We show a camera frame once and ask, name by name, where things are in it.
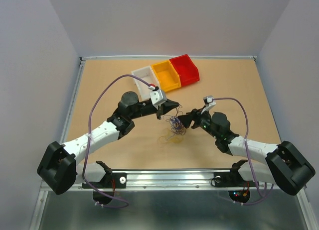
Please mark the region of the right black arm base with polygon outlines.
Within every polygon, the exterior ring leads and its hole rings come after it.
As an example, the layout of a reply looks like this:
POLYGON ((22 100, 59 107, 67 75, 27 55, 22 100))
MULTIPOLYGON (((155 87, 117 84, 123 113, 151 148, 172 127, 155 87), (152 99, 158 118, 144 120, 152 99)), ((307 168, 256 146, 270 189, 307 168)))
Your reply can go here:
POLYGON ((237 172, 214 172, 210 184, 216 188, 226 187, 255 187, 253 181, 245 181, 237 172))

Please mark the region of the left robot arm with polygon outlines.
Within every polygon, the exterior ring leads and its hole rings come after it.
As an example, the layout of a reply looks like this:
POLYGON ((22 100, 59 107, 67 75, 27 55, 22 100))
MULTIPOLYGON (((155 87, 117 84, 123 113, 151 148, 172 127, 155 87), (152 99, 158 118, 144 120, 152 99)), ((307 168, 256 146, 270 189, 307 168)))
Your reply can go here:
POLYGON ((82 180, 79 164, 89 154, 127 135, 136 118, 155 114, 157 119, 179 107, 162 90, 152 91, 150 99, 139 101, 135 92, 125 92, 113 114, 90 133, 72 141, 50 143, 37 168, 38 175, 57 195, 65 193, 82 180))

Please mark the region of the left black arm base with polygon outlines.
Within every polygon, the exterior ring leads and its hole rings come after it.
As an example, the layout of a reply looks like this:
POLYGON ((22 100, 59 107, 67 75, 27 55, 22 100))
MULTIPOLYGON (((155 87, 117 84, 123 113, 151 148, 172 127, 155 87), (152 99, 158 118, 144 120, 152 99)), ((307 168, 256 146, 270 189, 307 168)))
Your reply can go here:
POLYGON ((114 183, 116 189, 125 189, 126 180, 126 172, 112 172, 112 174, 105 174, 99 182, 90 182, 90 184, 98 189, 111 189, 114 183))

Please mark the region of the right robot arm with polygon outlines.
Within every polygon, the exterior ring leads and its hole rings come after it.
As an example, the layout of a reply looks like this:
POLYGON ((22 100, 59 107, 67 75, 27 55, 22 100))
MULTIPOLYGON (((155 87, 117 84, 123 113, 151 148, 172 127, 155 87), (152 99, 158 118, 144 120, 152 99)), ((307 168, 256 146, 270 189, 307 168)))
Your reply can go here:
POLYGON ((234 133, 227 116, 220 112, 193 109, 178 116, 185 128, 201 128, 215 139, 215 145, 222 152, 240 156, 221 182, 241 185, 245 181, 258 180, 277 185, 289 195, 296 195, 316 174, 315 169, 290 142, 280 144, 257 142, 234 133))

